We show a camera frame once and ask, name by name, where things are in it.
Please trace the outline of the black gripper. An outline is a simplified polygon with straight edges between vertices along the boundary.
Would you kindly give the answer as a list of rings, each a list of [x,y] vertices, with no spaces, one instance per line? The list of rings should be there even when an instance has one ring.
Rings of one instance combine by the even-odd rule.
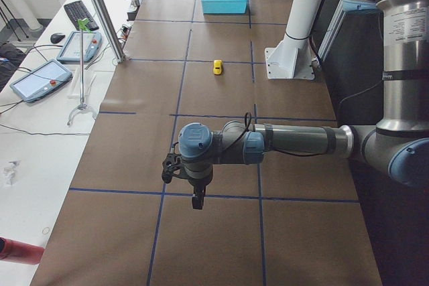
[[[192,207],[195,210],[202,210],[204,206],[204,196],[206,187],[211,183],[212,177],[204,177],[202,179],[190,179],[188,182],[193,187]]]

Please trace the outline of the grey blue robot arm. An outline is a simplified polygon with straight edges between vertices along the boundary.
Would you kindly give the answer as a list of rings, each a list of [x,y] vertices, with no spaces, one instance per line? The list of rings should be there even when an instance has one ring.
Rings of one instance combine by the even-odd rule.
[[[268,151],[298,157],[338,155],[365,162],[412,187],[428,186],[428,0],[343,0],[345,10],[383,13],[383,118],[339,128],[228,122],[182,128],[163,162],[162,179],[188,181],[201,209],[215,164],[260,163]]]

